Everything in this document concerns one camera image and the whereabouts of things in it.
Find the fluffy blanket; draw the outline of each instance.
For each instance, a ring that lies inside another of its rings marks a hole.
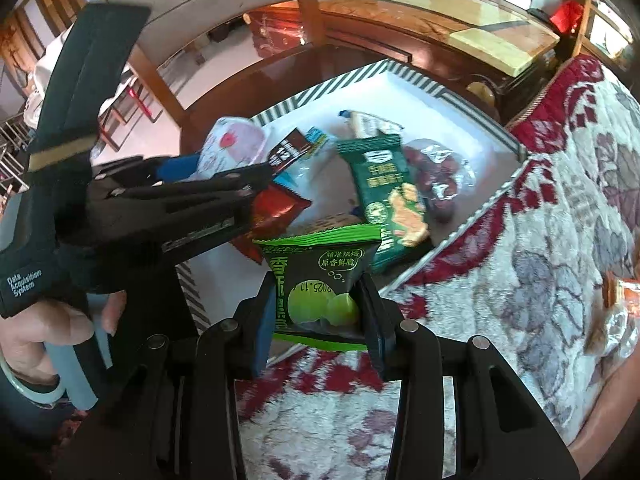
[[[602,312],[601,272],[632,269],[640,107],[609,70],[580,56],[511,131],[532,154],[519,176],[385,294],[437,335],[486,335],[570,443],[620,360],[585,348]],[[450,381],[445,391],[447,476],[455,468]],[[365,353],[304,349],[237,392],[249,478],[384,478],[399,383],[381,383]]]

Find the snack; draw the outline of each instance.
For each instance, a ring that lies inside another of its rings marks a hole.
[[[351,225],[254,243],[276,277],[276,334],[323,349],[365,345],[349,291],[380,245],[378,226]]]
[[[309,149],[295,163],[281,172],[275,179],[289,189],[304,188],[311,183],[335,153],[335,137],[319,128],[311,128],[305,135]]]
[[[258,193],[253,205],[253,227],[250,232],[231,240],[233,247],[257,264],[262,262],[260,248],[254,238],[275,238],[283,234],[300,213],[311,206],[311,200],[271,183]]]
[[[368,139],[381,134],[393,135],[399,134],[404,130],[404,126],[375,115],[366,114],[364,112],[356,112],[355,110],[343,110],[340,117],[349,120],[349,126],[356,136],[356,139]]]
[[[636,348],[640,282],[618,278],[609,271],[602,282],[602,294],[604,312],[593,320],[585,354],[612,356],[613,360],[607,363],[608,369],[603,370],[604,376],[608,376]]]
[[[430,216],[442,224],[450,222],[460,190],[476,183],[468,161],[430,139],[412,140],[402,152]]]
[[[220,117],[207,135],[192,178],[206,180],[220,171],[262,162],[266,142],[265,131],[249,119]]]
[[[371,264],[372,270],[380,271],[426,240],[424,206],[399,136],[344,140],[337,147],[350,165],[367,222],[380,226],[382,243]]]
[[[273,168],[273,174],[279,175],[311,149],[311,142],[306,140],[297,128],[294,128],[269,152],[267,162]]]
[[[607,272],[602,283],[605,308],[623,304],[632,316],[640,316],[640,281],[624,280]]]

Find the bolt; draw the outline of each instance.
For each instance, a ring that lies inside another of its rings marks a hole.
[[[236,328],[238,328],[238,326],[238,322],[232,317],[223,319],[220,322],[220,328],[222,329],[222,332],[233,332]]]
[[[400,322],[400,328],[405,332],[416,332],[418,328],[420,328],[420,325],[414,319],[403,319]]]
[[[152,350],[162,348],[167,342],[167,338],[162,334],[153,334],[146,340],[146,345]]]
[[[475,336],[471,340],[471,342],[474,344],[476,348],[479,348],[481,350],[486,350],[487,348],[489,348],[489,345],[491,344],[489,343],[489,340],[485,338],[483,335]]]

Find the metal rack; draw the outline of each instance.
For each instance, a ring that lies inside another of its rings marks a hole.
[[[18,160],[31,141],[29,127],[22,115],[16,115],[0,124],[0,216],[12,194],[28,188],[23,180],[24,166]]]

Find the green wrapper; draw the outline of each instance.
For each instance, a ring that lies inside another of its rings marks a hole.
[[[337,149],[351,168],[366,221],[380,227],[382,242],[371,264],[380,272],[429,236],[400,136],[343,140]]]
[[[349,291],[380,245],[378,226],[351,225],[254,243],[276,278],[277,337],[324,350],[366,348],[360,312]]]

